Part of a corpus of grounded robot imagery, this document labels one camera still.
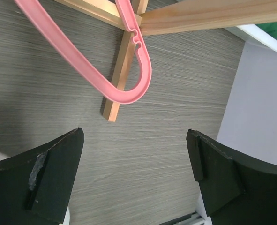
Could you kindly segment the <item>light pink hanger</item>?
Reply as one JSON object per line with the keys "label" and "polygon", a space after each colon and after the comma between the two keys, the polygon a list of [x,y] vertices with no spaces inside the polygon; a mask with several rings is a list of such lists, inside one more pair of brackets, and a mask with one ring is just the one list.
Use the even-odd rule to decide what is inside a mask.
{"label": "light pink hanger", "polygon": [[[112,80],[108,81],[73,45],[37,0],[17,0],[36,29],[54,49],[103,96],[113,102],[130,104],[147,91],[152,74],[150,57],[136,14],[147,6],[144,0],[62,0],[62,4],[124,30]],[[138,59],[140,76],[135,87],[123,91],[133,56]]]}

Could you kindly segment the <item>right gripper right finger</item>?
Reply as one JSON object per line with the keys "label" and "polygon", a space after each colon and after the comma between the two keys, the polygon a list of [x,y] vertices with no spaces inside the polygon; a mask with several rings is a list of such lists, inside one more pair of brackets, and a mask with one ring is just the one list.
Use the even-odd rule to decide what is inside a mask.
{"label": "right gripper right finger", "polygon": [[187,149],[214,225],[277,225],[277,165],[189,129]]}

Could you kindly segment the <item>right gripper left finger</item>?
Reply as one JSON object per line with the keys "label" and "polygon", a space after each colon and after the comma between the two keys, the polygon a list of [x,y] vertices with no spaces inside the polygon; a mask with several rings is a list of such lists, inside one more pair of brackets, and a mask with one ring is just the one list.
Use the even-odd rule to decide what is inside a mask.
{"label": "right gripper left finger", "polygon": [[62,224],[83,145],[79,127],[0,160],[0,225]]}

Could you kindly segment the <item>white basket with clothes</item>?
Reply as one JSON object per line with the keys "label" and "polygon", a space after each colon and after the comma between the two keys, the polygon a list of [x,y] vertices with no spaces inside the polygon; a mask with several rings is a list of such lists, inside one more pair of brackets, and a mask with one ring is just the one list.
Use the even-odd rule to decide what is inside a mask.
{"label": "white basket with clothes", "polygon": [[261,44],[277,52],[277,40],[254,24],[239,25],[238,29],[248,34]]}

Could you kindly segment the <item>wooden clothes rack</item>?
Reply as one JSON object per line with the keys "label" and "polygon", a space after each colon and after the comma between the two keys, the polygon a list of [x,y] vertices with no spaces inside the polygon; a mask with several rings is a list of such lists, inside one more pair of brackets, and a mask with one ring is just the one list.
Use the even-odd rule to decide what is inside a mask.
{"label": "wooden clothes rack", "polygon": [[[277,22],[277,0],[184,0],[149,12],[146,8],[136,12],[145,36]],[[119,107],[106,100],[103,117],[115,122]]]}

